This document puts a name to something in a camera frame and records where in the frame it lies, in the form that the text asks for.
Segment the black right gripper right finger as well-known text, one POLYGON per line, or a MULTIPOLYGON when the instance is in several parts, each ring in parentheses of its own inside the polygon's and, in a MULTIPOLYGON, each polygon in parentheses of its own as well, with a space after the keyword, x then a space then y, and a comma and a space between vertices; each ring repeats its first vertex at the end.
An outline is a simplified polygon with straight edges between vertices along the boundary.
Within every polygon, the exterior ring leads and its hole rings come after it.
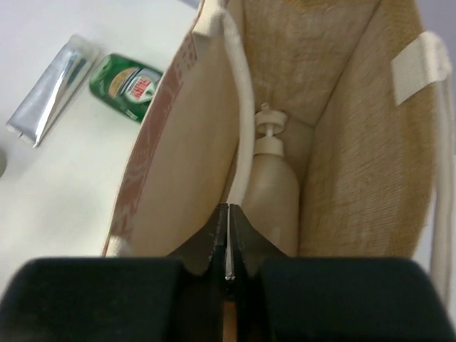
POLYGON ((397 257, 289 257, 229 208, 238 341, 449 341, 428 275, 397 257))

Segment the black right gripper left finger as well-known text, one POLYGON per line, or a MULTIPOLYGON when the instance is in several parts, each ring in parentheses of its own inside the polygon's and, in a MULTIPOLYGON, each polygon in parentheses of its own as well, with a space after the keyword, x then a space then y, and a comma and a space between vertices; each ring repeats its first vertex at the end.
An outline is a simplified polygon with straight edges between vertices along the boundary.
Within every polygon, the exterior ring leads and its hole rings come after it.
POLYGON ((221 341, 227 214, 167 256, 28 261, 1 300, 1 339, 221 341))

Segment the beige pump lotion bottle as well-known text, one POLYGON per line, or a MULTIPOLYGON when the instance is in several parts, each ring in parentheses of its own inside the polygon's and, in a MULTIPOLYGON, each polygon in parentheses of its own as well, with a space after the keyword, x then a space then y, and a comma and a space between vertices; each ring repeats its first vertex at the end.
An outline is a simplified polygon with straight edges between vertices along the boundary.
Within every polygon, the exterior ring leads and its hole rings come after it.
POLYGON ((285 158, 287 115, 263 103, 255 115, 256 133, 252 172, 242 203, 250 224, 279 250, 298 255, 299 182, 285 158))

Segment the silver toothpaste tube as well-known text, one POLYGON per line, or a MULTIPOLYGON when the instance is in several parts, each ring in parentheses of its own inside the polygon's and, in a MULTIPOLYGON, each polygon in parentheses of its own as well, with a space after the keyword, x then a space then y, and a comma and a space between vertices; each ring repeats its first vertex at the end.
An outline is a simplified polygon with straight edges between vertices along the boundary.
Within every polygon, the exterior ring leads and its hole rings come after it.
POLYGON ((71 36, 6 122, 7 130, 39 146, 97 57, 94 44, 81 36, 71 36))

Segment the pale green bottle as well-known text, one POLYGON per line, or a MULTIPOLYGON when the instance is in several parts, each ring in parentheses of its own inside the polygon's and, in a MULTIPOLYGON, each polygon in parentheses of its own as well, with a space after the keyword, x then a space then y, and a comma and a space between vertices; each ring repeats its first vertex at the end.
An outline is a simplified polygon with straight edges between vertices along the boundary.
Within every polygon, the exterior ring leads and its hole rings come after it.
POLYGON ((0 148, 0 177, 4 174, 7 166, 7 158, 5 151, 0 148))

